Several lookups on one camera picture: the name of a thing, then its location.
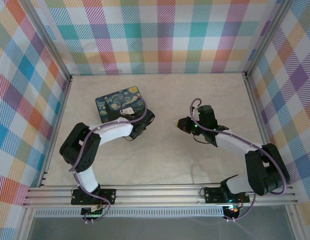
aluminum frame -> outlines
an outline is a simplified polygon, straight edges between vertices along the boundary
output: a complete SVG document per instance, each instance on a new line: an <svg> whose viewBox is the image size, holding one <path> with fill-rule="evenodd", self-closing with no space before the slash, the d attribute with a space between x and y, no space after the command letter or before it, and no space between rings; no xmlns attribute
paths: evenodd
<svg viewBox="0 0 310 240"><path fill-rule="evenodd" d="M272 22L270 23L270 26L268 27L268 31L266 35L264 36L260 46L258 47L249 67L247 68L246 73L248 77L250 77L253 74L254 70L258 66L267 47L273 40L273 37L275 36L287 12L290 10L293 2L294 0L282 0L282 3L279 6L274 19L272 20Z"/></svg>
<svg viewBox="0 0 310 240"><path fill-rule="evenodd" d="M232 206L233 203L205 203L200 196L203 187L218 188L219 183L202 184L134 184L134 185L103 185L103 189L116 189L114 207L202 207ZM26 208L74 208L71 205L71 190L76 186L43 186L30 188L24 207ZM256 206L295 205L297 204L293 187L288 185L284 195L266 194L256 197Z"/></svg>
<svg viewBox="0 0 310 240"><path fill-rule="evenodd" d="M71 74L68 68L66 67L61 55L59 54L59 51L57 50L53 40L51 39L49 33L47 32L44 24L42 23L41 18L37 14L36 9L34 8L33 4L30 2L30 0L18 0L18 1L20 5L23 7L30 21L34 25L36 31L38 32L38 35L42 39L47 50L49 51L49 54L54 59L55 63L61 70L64 77L70 81L72 78Z"/></svg>

marble surface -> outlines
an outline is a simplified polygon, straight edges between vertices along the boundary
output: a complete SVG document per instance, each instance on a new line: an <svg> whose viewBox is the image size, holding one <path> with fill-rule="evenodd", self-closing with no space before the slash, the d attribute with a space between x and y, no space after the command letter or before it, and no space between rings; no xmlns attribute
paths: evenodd
<svg viewBox="0 0 310 240"><path fill-rule="evenodd" d="M118 138L99 147L93 169L100 184L216 183L246 172L244 159L197 143L175 127L189 116L192 100L201 98L213 107L218 124L261 143L240 73L75 76L45 185L75 184L71 166L59 154L61 145L77 123L101 123L95 98L132 86L156 118L134 141Z"/></svg>

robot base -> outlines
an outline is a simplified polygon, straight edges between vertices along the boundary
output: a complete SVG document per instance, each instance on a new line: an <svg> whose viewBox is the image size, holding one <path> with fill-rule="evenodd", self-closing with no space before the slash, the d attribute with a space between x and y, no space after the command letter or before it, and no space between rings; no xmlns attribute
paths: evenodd
<svg viewBox="0 0 310 240"><path fill-rule="evenodd" d="M227 194L221 187L205 187L204 196L206 204L222 204L222 203L249 203L250 197L245 192L238 194Z"/></svg>
<svg viewBox="0 0 310 240"><path fill-rule="evenodd" d="M228 206L223 206L223 212L224 215L223 219L237 219L240 216L240 209L237 209L236 211L233 208L229 208Z"/></svg>
<svg viewBox="0 0 310 240"><path fill-rule="evenodd" d="M98 186L92 194L107 199L111 205L115 203L116 189L101 189ZM86 194L81 189L74 189L72 191L71 205L100 205L101 203L106 204L106 202Z"/></svg>

sticker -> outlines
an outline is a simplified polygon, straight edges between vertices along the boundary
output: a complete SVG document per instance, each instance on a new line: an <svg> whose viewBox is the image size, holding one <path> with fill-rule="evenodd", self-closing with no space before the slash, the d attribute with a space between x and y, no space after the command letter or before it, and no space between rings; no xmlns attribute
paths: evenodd
<svg viewBox="0 0 310 240"><path fill-rule="evenodd" d="M122 115L126 115L126 114L132 115L132 114L134 114L134 110L133 110L133 108L128 107L128 108L125 108L125 109L121 110L120 113Z"/></svg>

white label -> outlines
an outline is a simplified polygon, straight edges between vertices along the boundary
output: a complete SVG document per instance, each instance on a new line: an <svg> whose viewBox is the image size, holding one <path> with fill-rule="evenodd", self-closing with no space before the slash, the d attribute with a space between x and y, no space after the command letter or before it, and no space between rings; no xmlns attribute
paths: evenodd
<svg viewBox="0 0 310 240"><path fill-rule="evenodd" d="M198 111L198 108L197 108L197 107L195 107L195 108L193 109L193 117L194 117L194 119L195 119L196 121L199 121L199 120L200 120L199 111Z"/></svg>
<svg viewBox="0 0 310 240"><path fill-rule="evenodd" d="M132 114L134 114L134 110L133 110L133 108L128 107L128 108L125 108L125 109L121 110L120 113L122 115L125 115L125 114L132 115Z"/></svg>

